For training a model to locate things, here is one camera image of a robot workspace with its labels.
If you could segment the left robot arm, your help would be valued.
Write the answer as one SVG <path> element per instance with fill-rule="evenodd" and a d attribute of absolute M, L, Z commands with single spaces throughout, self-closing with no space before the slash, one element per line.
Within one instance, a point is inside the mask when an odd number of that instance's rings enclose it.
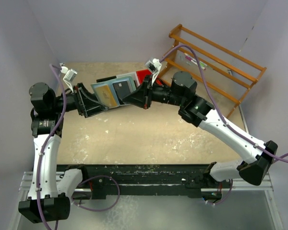
<path fill-rule="evenodd" d="M 39 82 L 29 89 L 33 109 L 31 130 L 35 148 L 33 177 L 25 201 L 19 202 L 19 212 L 32 223 L 58 221 L 68 218 L 72 194 L 76 187 L 89 183 L 87 169 L 69 166 L 59 179 L 57 156 L 62 138 L 63 114 L 77 110 L 85 118 L 107 111 L 83 83 L 56 96 L 46 83 Z"/>

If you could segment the orange card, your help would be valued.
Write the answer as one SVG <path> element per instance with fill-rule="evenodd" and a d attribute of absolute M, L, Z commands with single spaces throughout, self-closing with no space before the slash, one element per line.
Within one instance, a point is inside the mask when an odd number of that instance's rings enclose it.
<path fill-rule="evenodd" d="M 94 91 L 99 97 L 102 104 L 106 105 L 109 108 L 114 108 L 118 106 L 118 103 L 116 102 L 108 85 L 95 87 Z"/>

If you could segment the green card holder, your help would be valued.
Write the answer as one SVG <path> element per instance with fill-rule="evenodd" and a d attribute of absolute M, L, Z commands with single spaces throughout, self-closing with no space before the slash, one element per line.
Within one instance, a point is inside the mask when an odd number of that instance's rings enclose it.
<path fill-rule="evenodd" d="M 116 100 L 116 102 L 118 103 L 117 107 L 126 106 L 126 105 L 128 105 L 128 103 L 124 103 L 124 104 L 120 104 L 119 103 L 118 98 L 117 98 L 116 93 L 115 93 L 115 90 L 114 90 L 114 87 L 112 85 L 112 83 L 114 83 L 116 81 L 122 81 L 122 80 L 129 80 L 131 82 L 132 86 L 133 86 L 133 91 L 136 90 L 136 85 L 135 85 L 134 80 L 133 80 L 133 78 L 131 76 L 124 76 L 124 77 L 108 80 L 106 82 L 101 82 L 101 83 L 93 83 L 93 84 L 91 84 L 91 88 L 92 88 L 95 96 L 97 97 L 98 101 L 101 103 L 99 97 L 96 95 L 96 93 L 94 91 L 94 88 L 95 87 L 99 87 L 99 86 L 103 86 L 103 85 L 108 85 L 110 90 L 111 90 L 111 92 L 112 92 L 112 94 L 113 94 L 113 96 L 114 96 L 114 98 L 115 98 L 115 100 Z"/>

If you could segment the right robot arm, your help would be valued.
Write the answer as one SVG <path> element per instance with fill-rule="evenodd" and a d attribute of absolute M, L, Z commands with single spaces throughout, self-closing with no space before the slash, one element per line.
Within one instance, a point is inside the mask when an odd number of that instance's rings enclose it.
<path fill-rule="evenodd" d="M 241 157 L 236 161 L 209 164 L 204 175 L 208 187 L 239 178 L 259 186 L 278 145 L 249 135 L 219 115 L 210 102 L 196 94 L 196 88 L 197 82 L 185 71 L 176 72 L 170 86 L 152 83 L 152 77 L 147 75 L 142 84 L 122 100 L 143 109 L 148 109 L 153 101 L 179 106 L 178 114 L 184 121 L 217 137 Z"/>

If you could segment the black card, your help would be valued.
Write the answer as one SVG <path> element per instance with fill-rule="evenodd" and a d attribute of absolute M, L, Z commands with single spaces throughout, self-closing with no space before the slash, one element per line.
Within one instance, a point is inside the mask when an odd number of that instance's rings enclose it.
<path fill-rule="evenodd" d="M 116 96 L 120 104 L 124 104 L 123 98 L 133 92 L 133 86 L 129 80 L 116 81 L 113 84 Z"/>

